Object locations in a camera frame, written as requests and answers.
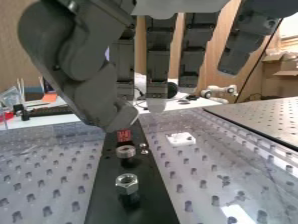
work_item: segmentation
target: cable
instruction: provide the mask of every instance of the cable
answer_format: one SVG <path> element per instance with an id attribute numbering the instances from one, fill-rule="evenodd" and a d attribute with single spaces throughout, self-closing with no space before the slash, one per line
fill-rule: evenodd
<path id="1" fill-rule="evenodd" d="M 262 60 L 262 57 L 263 57 L 263 55 L 265 55 L 265 53 L 266 53 L 269 44 L 271 43 L 273 37 L 275 36 L 277 30 L 278 30 L 278 28 L 279 28 L 279 26 L 281 26 L 281 24 L 282 24 L 282 21 L 283 21 L 283 19 L 281 19 L 279 22 L 278 22 L 277 28 L 275 28 L 274 33 L 273 33 L 273 35 L 271 35 L 271 37 L 270 37 L 270 39 L 269 39 L 269 41 L 267 41 L 267 44 L 266 44 L 266 46 L 265 46 L 265 48 L 263 48 L 262 54 L 261 54 L 261 56 L 259 56 L 259 58 L 258 58 L 258 61 L 257 61 L 255 65 L 254 65 L 254 67 L 253 67 L 253 69 L 251 69 L 251 71 L 250 71 L 250 73 L 249 73 L 249 75 L 247 75 L 247 77 L 246 77 L 245 83 L 243 83 L 243 85 L 242 85 L 242 88 L 241 88 L 241 91 L 239 91 L 239 94 L 238 94 L 238 96 L 237 96 L 237 98 L 235 98 L 234 103 L 238 103 L 238 100 L 239 100 L 241 94 L 242 94 L 242 92 L 243 92 L 245 86 L 246 86 L 246 84 L 247 84 L 247 82 L 249 82 L 249 79 L 250 79 L 250 77 L 251 77 L 251 75 L 253 75 L 253 73 L 254 73 L 254 70 L 255 70 L 255 68 L 257 68 L 257 66 L 258 66 L 258 64 L 259 64 L 259 62 L 261 62 L 261 60 Z"/>

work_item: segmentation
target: hex nut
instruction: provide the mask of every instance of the hex nut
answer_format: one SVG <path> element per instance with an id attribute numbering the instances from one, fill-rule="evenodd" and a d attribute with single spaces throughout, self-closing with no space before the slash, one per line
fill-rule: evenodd
<path id="1" fill-rule="evenodd" d="M 138 179 L 134 174 L 126 173 L 116 179 L 116 189 L 120 195 L 132 195 L 138 191 Z"/>
<path id="2" fill-rule="evenodd" d="M 116 155 L 120 159 L 129 159 L 136 156 L 136 147 L 132 145 L 120 146 L 116 149 Z"/>

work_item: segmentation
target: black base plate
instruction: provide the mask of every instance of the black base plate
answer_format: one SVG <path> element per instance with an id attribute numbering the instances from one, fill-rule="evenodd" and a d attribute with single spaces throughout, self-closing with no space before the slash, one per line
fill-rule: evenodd
<path id="1" fill-rule="evenodd" d="M 85 224 L 178 224 L 151 152 L 149 150 L 147 155 L 141 154 L 140 143 L 147 144 L 147 142 L 138 121 L 130 131 L 137 147 L 137 166 L 121 167 L 114 150 L 117 134 L 109 134 L 105 139 Z M 138 177 L 141 201 L 136 209 L 122 206 L 116 192 L 116 178 L 125 173 L 133 173 Z"/>

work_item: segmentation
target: gray robot arm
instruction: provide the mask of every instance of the gray robot arm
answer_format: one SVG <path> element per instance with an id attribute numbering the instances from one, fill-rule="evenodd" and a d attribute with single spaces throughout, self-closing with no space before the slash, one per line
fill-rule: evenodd
<path id="1" fill-rule="evenodd" d="M 45 79 L 80 119 L 106 132 L 137 119 L 133 99 L 133 15 L 146 17 L 146 100 L 162 112 L 175 13 L 185 12 L 179 90 L 191 93 L 207 41 L 229 0 L 40 0 L 25 10 L 18 39 Z M 298 11 L 296 0 L 242 0 L 218 70 L 237 75 L 250 53 L 281 18 Z M 110 47 L 110 61 L 105 59 Z"/>
<path id="2" fill-rule="evenodd" d="M 106 132 L 128 128 L 138 116 L 117 98 L 117 73 L 105 59 L 133 22 L 133 8 L 133 1 L 41 0 L 18 23 L 21 45 L 45 79 L 80 119 Z"/>

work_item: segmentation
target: red object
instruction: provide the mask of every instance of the red object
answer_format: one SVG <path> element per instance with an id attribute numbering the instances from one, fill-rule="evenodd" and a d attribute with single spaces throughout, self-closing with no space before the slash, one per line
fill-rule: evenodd
<path id="1" fill-rule="evenodd" d="M 122 130 L 117 132 L 118 142 L 132 141 L 132 132 L 130 130 Z"/>
<path id="2" fill-rule="evenodd" d="M 13 118 L 13 113 L 12 112 L 8 112 L 5 113 L 5 120 L 10 120 Z"/>

